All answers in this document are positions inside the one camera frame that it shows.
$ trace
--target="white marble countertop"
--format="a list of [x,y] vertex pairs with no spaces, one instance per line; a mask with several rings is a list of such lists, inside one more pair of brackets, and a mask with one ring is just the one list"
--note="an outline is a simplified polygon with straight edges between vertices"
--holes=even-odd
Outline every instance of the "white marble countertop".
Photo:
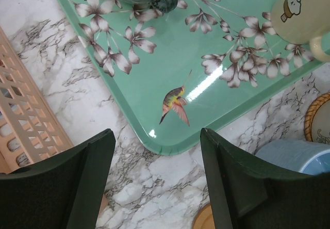
[[[106,128],[116,135],[110,205],[97,228],[190,228],[209,201],[200,146],[171,157],[143,147],[56,0],[0,0],[0,26],[75,145]],[[306,110],[329,92],[329,77],[325,64],[219,133],[251,153],[271,140],[304,139]]]

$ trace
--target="wooden coaster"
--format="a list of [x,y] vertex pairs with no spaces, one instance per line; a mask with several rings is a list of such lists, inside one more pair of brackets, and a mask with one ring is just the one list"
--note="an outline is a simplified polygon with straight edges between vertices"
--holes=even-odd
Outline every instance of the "wooden coaster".
[[195,217],[192,229],[216,229],[210,203],[199,211]]
[[309,107],[305,116],[305,136],[307,141],[330,144],[329,101],[330,93],[326,93],[318,97]]

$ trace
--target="flower branch print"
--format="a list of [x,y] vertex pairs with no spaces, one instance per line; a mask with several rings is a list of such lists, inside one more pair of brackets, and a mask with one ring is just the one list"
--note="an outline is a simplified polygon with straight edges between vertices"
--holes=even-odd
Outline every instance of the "flower branch print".
[[311,51],[303,48],[301,45],[296,45],[289,43],[285,47],[286,50],[291,50],[291,53],[287,57],[287,62],[293,58],[293,63],[296,68],[301,68],[303,66],[303,59],[307,61],[313,61],[314,56]]
[[[114,64],[120,71],[129,74],[133,67],[132,64],[140,63],[140,57],[136,54],[134,46],[147,53],[154,53],[157,45],[146,38],[154,36],[156,29],[154,27],[142,29],[142,27],[144,22],[163,16],[160,11],[148,5],[133,5],[129,10],[123,10],[118,0],[84,0],[80,3],[68,1],[73,4],[79,17],[89,19],[88,24],[79,24],[85,35],[79,39],[84,47],[93,47],[95,61],[109,76],[114,77],[115,75]],[[113,29],[104,19],[104,15],[110,13],[127,13],[127,19],[130,21],[135,19],[137,25],[134,33],[130,26],[127,26],[124,34]],[[102,48],[97,42],[101,35],[106,37],[107,48]],[[129,48],[126,51],[122,51],[118,45],[118,36],[129,42]]]
[[[285,50],[292,52],[287,58],[281,57],[281,53],[273,53],[269,47],[268,37],[276,36],[276,32],[270,21],[270,14],[263,12],[261,16],[263,22],[255,16],[242,16],[221,5],[221,0],[191,0],[193,5],[199,9],[199,13],[186,17],[185,24],[189,25],[191,32],[196,32],[199,28],[204,34],[212,31],[212,27],[220,24],[224,32],[223,39],[233,42],[233,45],[226,53],[207,54],[202,56],[202,66],[204,73],[211,75],[216,69],[222,68],[225,58],[228,58],[230,65],[219,77],[227,82],[230,88],[237,88],[242,81],[250,82],[253,87],[257,87],[256,75],[266,75],[268,78],[276,78],[278,71],[282,76],[290,75],[289,62],[294,61],[294,66],[302,66],[302,58],[312,61],[314,58],[310,51],[300,45],[288,44]],[[212,12],[207,14],[201,7],[201,4],[207,6]],[[178,3],[180,9],[187,9],[187,0],[180,0]],[[228,22],[221,16],[226,11],[236,16],[238,20],[244,20],[247,27],[234,30]]]
[[[114,77],[116,69],[131,73],[135,65],[142,62],[141,50],[151,55],[157,52],[153,42],[157,30],[146,22],[163,18],[163,13],[150,5],[123,9],[118,0],[68,1],[84,19],[80,27],[85,36],[79,38],[84,46],[93,47],[96,62],[109,76]],[[217,34],[217,45],[221,49],[201,54],[201,70],[203,68],[206,75],[222,69],[219,80],[225,81],[228,87],[238,88],[244,82],[257,87],[261,75],[269,79],[288,76],[290,63],[291,68],[300,68],[304,60],[314,60],[312,53],[301,45],[287,44],[282,50],[274,48],[278,36],[268,12],[243,15],[224,6],[230,5],[226,1],[229,0],[178,0],[177,3],[176,10],[183,14],[180,23],[188,34]],[[127,25],[121,30],[115,29],[108,20],[107,15],[114,13],[127,16]],[[106,39],[107,44],[100,44],[101,39]]]
[[154,27],[148,27],[144,30],[141,30],[143,22],[140,22],[136,28],[134,34],[132,33],[131,27],[127,27],[125,31],[125,38],[130,42],[130,47],[128,51],[129,61],[132,64],[140,63],[140,58],[134,52],[133,45],[139,47],[140,49],[146,51],[149,54],[152,54],[156,48],[156,44],[152,43],[145,38],[150,38],[155,35],[156,29]]

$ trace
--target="wooden basket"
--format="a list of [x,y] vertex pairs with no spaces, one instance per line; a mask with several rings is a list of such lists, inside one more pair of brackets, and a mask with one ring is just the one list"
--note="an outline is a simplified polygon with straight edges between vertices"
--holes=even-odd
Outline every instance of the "wooden basket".
[[0,173],[72,146],[0,28]]

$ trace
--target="light blue container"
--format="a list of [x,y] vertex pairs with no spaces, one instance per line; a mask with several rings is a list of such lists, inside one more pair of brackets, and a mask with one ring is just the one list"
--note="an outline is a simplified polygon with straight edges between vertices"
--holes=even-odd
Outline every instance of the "light blue container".
[[330,172],[330,145],[302,140],[275,140],[257,157],[274,165],[309,175]]

